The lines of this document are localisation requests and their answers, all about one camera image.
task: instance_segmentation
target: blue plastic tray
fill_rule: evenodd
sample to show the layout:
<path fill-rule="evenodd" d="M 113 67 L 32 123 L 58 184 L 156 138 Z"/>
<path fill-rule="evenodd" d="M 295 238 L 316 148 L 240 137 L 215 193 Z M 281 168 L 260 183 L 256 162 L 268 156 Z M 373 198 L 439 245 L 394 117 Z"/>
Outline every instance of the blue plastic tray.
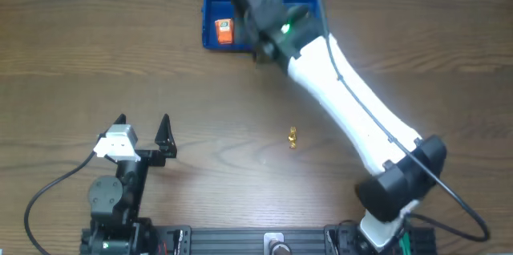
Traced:
<path fill-rule="evenodd" d="M 317 0 L 283 0 L 283 3 L 287 7 L 296 5 L 307 5 L 310 11 L 316 16 L 319 16 L 319 9 Z M 201 38 L 203 40 L 203 47 L 209 50 L 221 50 L 221 51 L 251 51 L 252 48 L 249 45 L 239 43 L 237 39 L 240 30 L 235 30 L 236 37 L 235 43 L 229 45 L 220 45 L 217 42 L 216 34 L 216 20 L 223 18 L 233 18 L 233 6 L 229 0 L 203 0 L 203 30 Z"/>

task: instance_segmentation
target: green light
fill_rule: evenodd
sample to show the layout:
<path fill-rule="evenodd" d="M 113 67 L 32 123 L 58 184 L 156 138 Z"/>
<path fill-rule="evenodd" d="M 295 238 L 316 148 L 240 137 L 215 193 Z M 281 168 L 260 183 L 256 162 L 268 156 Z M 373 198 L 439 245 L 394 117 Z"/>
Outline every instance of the green light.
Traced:
<path fill-rule="evenodd" d="M 289 23 L 287 23 L 287 24 L 285 24 L 285 25 L 283 25 L 283 26 L 281 27 L 281 32 L 282 32 L 282 33 L 286 34 L 286 33 L 288 33 L 289 31 L 290 31 L 290 24 L 289 24 Z"/>

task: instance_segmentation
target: gold figurine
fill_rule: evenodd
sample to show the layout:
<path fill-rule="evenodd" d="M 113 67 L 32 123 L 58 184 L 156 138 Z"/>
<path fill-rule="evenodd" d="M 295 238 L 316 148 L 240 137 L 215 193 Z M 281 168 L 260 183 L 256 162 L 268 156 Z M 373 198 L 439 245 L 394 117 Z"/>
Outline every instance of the gold figurine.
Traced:
<path fill-rule="evenodd" d="M 296 148 L 296 127 L 290 127 L 289 142 L 290 148 Z"/>

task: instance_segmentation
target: orange object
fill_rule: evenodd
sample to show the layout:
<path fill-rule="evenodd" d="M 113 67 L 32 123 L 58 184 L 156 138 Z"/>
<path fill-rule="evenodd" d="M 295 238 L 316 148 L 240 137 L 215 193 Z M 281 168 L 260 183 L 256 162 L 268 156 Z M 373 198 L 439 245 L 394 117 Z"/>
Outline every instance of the orange object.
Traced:
<path fill-rule="evenodd" d="M 233 19 L 216 20 L 217 42 L 219 44 L 233 43 Z"/>

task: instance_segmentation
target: wood grain surface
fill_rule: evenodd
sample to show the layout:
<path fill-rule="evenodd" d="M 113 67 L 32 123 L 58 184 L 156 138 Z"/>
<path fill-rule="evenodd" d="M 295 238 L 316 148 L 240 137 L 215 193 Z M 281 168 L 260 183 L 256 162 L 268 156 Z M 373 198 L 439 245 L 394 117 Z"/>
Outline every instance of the wood grain surface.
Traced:
<path fill-rule="evenodd" d="M 177 160 L 150 170 L 141 216 L 192 227 L 323 226 L 359 220 L 367 176 L 325 111 L 274 65 L 206 51 L 203 0 L 0 0 L 0 249 L 36 254 L 29 199 L 80 164 L 127 114 L 141 148 L 164 113 Z M 437 231 L 440 254 L 513 252 L 513 0 L 326 0 L 332 32 L 377 95 L 449 156 L 442 178 L 490 225 L 473 244 Z M 291 126 L 298 149 L 288 148 Z M 30 225 L 77 254 L 94 159 L 45 193 Z M 419 212 L 475 234 L 439 188 Z"/>

